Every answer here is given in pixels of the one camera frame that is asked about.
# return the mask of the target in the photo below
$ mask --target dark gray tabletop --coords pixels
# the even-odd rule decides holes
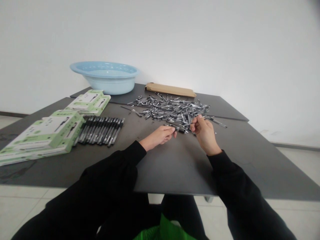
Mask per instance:
[[[122,95],[112,95],[110,103],[127,104],[127,103],[130,103],[130,102],[136,100],[138,96],[152,95],[152,96],[158,98],[154,92],[147,91],[144,89],[144,87],[145,87],[144,84],[136,83],[131,92],[128,92],[128,93],[122,94]],[[83,89],[80,92],[72,94],[70,97],[76,98],[80,94],[84,94],[90,89],[92,89],[92,88],[88,87],[86,89]],[[196,93],[196,94],[197,94],[197,96],[195,98],[189,98],[189,101],[196,101],[197,102],[199,99],[201,101],[201,103],[211,105],[210,111],[208,112],[207,115],[228,118],[228,119],[241,120],[241,121],[246,121],[246,122],[249,121],[238,110],[236,110],[229,103],[227,103],[222,97],[208,95],[208,94],[202,94],[202,93]],[[170,96],[172,96],[172,98],[180,97],[178,95],[173,95],[173,94],[169,94],[169,98],[170,98]]]
[[[71,98],[64,98],[1,129],[0,149],[34,121],[64,108],[71,101]],[[125,149],[134,140],[143,139],[164,123],[139,118],[120,108],[118,104],[108,104],[102,116],[126,118],[113,147],[78,144],[68,154],[2,166],[0,183],[69,187],[79,179],[86,167],[116,150]],[[214,124],[218,144],[258,185],[264,197],[320,200],[320,187],[247,122],[223,118],[218,120],[228,126],[225,129]],[[178,133],[177,139],[157,146],[148,152],[137,168],[138,179],[134,188],[137,192],[216,194],[214,181],[210,176],[210,163],[196,137],[191,134]]]

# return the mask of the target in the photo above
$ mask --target stack of boxes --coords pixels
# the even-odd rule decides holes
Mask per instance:
[[[110,99],[111,96],[103,95],[102,90],[89,90],[79,95],[65,110],[76,110],[86,116],[100,116]]]
[[[34,122],[0,151],[0,166],[69,153],[85,122],[82,116],[100,116],[110,95],[89,90],[64,110]]]

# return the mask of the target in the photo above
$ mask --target white tile floor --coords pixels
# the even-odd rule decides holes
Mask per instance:
[[[0,116],[0,128],[17,121]],[[278,148],[311,179],[320,185],[320,152]],[[0,239],[10,239],[30,218],[40,213],[50,199],[62,193],[60,188],[38,188],[0,185]],[[162,194],[149,194],[150,203],[161,203]],[[219,197],[207,203],[195,196],[209,239],[232,239],[227,225],[227,212]],[[297,239],[320,239],[320,202],[267,199],[283,218]]]

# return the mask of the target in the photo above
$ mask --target baseboard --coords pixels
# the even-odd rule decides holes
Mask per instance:
[[[0,116],[8,116],[8,117],[20,117],[24,118],[26,116],[29,116],[29,114],[24,114],[24,113],[13,113],[13,112],[1,112],[0,111]]]
[[[293,149],[300,149],[300,150],[309,150],[309,151],[316,151],[320,152],[320,148],[318,147],[308,147],[302,145],[294,145],[294,144],[286,144],[286,143],[275,143],[271,142],[275,147],[285,147],[285,148],[293,148]]]

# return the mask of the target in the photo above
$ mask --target cardboard box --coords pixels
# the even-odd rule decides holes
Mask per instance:
[[[83,123],[84,123],[84,119],[83,117],[81,117],[79,121],[75,122],[75,124],[70,129],[68,134],[64,137],[64,139],[60,142],[60,144],[56,148],[32,152],[33,154],[32,159],[38,159],[38,158],[44,158],[44,157],[69,153],[72,149],[72,145],[74,141],[76,140],[76,138],[81,132],[81,126]]]
[[[5,147],[3,150],[0,151],[0,166],[69,153],[72,149],[74,141],[81,132],[81,126],[83,123],[84,119],[80,117],[80,119],[76,121],[73,125],[74,127],[72,127],[69,130],[68,134],[62,139],[58,147],[54,149],[32,152],[17,152],[14,151],[13,147]]]
[[[103,95],[99,98],[99,100],[93,106],[91,111],[80,111],[80,114],[84,116],[100,116],[107,104],[109,103],[110,99],[110,95]]]
[[[160,93],[168,93],[175,94],[186,97],[196,97],[197,95],[193,92],[193,90],[188,88],[180,88],[180,87],[172,87],[157,83],[147,83],[145,86],[145,90],[152,92],[160,92]]]
[[[31,135],[40,128],[44,120],[34,122],[30,127],[24,130],[19,136],[11,141],[5,148],[0,151],[0,166],[30,160],[32,153],[21,153],[14,150],[14,142],[23,140],[26,136]]]
[[[77,111],[56,111],[44,120],[37,131],[22,134],[23,140],[14,141],[14,150],[25,152],[56,148],[79,118]]]
[[[99,98],[103,96],[103,90],[89,90],[85,94],[79,95],[75,100],[70,103],[66,109],[90,111],[97,103]]]

